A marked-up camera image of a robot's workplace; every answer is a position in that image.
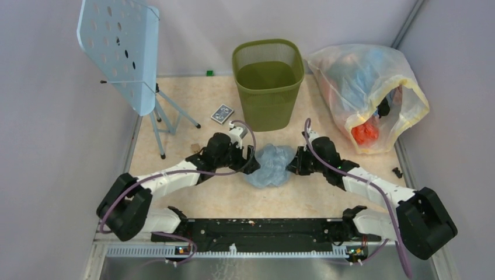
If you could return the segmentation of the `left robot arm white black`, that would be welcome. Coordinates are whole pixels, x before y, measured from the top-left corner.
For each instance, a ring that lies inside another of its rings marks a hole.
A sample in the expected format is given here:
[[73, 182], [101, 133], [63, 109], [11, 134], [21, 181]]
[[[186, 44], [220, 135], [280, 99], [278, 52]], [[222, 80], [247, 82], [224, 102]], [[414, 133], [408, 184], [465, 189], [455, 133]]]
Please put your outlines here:
[[253, 173], [259, 169], [255, 151], [255, 144], [244, 147], [241, 137], [217, 132], [198, 153], [172, 167], [144, 176], [119, 175], [97, 207], [100, 232], [112, 233], [122, 242], [141, 232], [164, 232], [173, 241], [184, 239], [187, 225], [179, 212], [152, 209], [154, 201], [220, 176], [221, 168], [229, 168], [229, 176]]

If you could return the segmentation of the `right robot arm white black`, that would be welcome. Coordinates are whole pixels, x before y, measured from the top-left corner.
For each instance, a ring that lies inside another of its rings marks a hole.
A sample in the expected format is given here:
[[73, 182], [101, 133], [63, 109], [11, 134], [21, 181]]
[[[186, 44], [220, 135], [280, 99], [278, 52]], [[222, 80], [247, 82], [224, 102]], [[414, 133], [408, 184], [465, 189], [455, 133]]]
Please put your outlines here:
[[342, 232], [349, 240], [375, 235], [397, 242], [421, 260], [429, 259], [458, 235], [457, 226], [438, 194], [424, 187], [414, 190], [386, 181], [359, 164], [340, 157], [326, 136], [299, 146], [287, 170], [308, 176], [320, 173], [326, 181], [344, 191], [358, 194], [384, 207], [381, 213], [357, 206], [343, 214]]

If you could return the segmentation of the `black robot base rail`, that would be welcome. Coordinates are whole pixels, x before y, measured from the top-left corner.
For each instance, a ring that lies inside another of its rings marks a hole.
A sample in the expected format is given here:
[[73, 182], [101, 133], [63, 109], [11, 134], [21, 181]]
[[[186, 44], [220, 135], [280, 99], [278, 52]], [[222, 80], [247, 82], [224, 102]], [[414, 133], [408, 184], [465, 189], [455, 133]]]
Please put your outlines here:
[[199, 252], [243, 253], [327, 252], [345, 242], [362, 241], [362, 234], [341, 219], [187, 219], [174, 235], [185, 237]]

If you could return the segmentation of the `green mesh trash bin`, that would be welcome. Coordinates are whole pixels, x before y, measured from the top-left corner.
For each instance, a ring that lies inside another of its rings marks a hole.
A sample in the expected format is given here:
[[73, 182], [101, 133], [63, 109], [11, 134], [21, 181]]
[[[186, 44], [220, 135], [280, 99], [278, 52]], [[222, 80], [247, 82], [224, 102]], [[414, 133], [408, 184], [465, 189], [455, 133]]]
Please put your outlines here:
[[232, 70], [244, 120], [251, 129], [285, 128], [305, 76], [298, 47], [280, 38], [243, 43], [232, 53]]

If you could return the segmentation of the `blue plastic trash bag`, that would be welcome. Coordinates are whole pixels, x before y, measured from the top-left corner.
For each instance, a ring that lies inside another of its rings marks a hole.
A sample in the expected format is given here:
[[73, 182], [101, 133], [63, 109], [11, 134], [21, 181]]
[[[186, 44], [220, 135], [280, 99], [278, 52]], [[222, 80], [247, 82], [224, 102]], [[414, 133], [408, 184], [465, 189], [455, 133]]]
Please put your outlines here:
[[290, 178], [287, 166], [294, 157], [295, 150], [290, 146], [267, 144], [255, 153], [260, 168], [251, 174], [245, 174], [244, 178], [259, 189], [280, 187]]

